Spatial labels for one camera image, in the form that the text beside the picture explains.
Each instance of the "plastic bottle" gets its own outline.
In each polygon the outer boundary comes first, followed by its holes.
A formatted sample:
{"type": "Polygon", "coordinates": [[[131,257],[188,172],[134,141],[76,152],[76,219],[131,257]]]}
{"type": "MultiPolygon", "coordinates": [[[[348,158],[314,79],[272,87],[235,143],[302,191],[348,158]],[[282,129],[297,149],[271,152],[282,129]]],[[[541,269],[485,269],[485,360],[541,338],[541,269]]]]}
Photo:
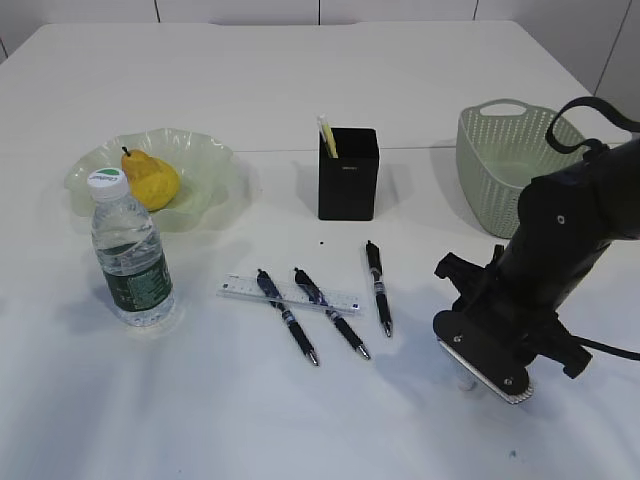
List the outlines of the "plastic bottle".
{"type": "Polygon", "coordinates": [[[129,190],[124,172],[103,168],[87,179],[96,201],[91,234],[118,316],[146,327],[172,313],[173,286],[149,212],[129,190]]]}

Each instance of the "pear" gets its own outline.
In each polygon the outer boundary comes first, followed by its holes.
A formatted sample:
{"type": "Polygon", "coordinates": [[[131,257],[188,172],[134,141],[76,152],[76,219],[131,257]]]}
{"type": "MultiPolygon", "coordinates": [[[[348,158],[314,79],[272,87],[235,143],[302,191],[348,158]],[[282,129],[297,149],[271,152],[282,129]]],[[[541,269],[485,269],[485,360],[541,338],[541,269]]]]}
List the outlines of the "pear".
{"type": "Polygon", "coordinates": [[[127,175],[131,194],[153,212],[165,207],[180,190],[180,175],[168,163],[142,150],[122,147],[122,170],[127,175]]]}

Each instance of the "yellow pencil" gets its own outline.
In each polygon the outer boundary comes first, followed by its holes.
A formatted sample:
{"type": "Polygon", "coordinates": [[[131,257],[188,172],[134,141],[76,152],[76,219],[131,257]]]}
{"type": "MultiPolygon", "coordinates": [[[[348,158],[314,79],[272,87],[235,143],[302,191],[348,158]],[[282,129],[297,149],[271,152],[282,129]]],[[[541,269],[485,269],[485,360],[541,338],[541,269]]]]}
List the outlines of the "yellow pencil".
{"type": "Polygon", "coordinates": [[[329,122],[327,122],[327,117],[325,115],[320,115],[318,117],[318,127],[320,127],[322,139],[327,144],[329,156],[332,158],[338,158],[336,140],[333,138],[333,132],[331,131],[331,127],[329,126],[329,122]]]}

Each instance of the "table surface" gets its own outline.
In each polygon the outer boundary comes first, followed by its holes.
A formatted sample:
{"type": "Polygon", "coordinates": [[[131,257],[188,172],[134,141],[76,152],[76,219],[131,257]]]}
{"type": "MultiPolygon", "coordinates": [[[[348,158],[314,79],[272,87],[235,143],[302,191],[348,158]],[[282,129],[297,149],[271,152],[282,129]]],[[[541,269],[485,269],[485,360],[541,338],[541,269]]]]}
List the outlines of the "table surface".
{"type": "MultiPolygon", "coordinates": [[[[587,94],[512,22],[49,25],[0,68],[0,131],[18,147],[73,139],[77,156],[158,127],[236,151],[314,150],[324,112],[375,128],[383,148],[452,146],[468,106],[557,110],[587,94]]],[[[595,112],[568,118],[586,136],[629,138],[595,112]]]]}

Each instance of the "glass bowl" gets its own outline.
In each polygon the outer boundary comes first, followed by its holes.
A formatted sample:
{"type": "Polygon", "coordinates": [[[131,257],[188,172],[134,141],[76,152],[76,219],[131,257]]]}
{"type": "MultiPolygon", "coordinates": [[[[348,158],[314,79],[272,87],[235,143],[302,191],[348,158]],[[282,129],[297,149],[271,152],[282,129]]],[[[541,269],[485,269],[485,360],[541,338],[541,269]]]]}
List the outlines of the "glass bowl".
{"type": "Polygon", "coordinates": [[[233,151],[208,135],[161,128],[112,138],[78,160],[64,180],[76,215],[93,215],[95,203],[89,195],[87,177],[99,168],[121,168],[123,146],[164,160],[180,175],[180,191],[166,207],[152,213],[160,231],[190,230],[211,207],[234,201],[232,190],[241,179],[232,160],[233,151]]]}

